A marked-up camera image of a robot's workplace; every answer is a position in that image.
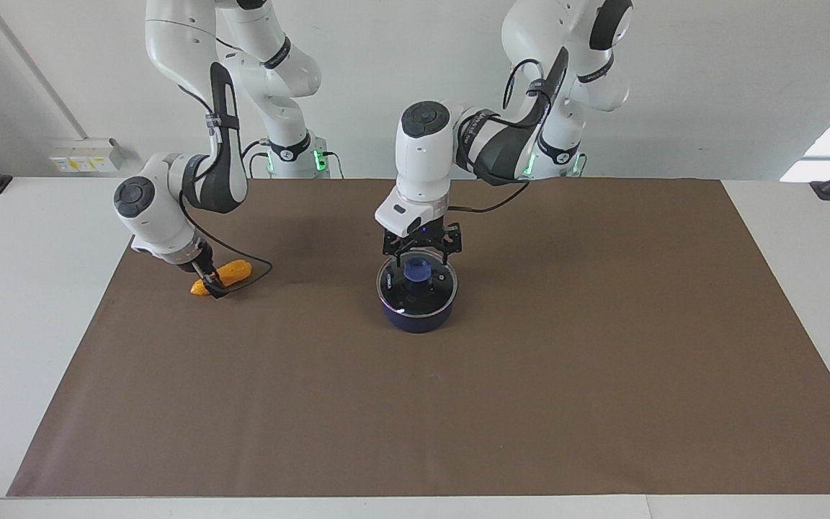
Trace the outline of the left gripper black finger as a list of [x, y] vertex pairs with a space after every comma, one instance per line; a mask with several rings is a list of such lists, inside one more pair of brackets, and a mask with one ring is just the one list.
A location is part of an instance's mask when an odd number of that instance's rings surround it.
[[442, 255], [442, 264], [448, 265], [450, 257], [461, 253], [462, 245], [462, 231], [459, 223], [451, 223], [446, 226], [444, 233], [442, 233], [438, 251]]
[[401, 256], [412, 248], [414, 236], [400, 237], [393, 232], [383, 232], [383, 256], [391, 257], [395, 266], [401, 268], [403, 260]]

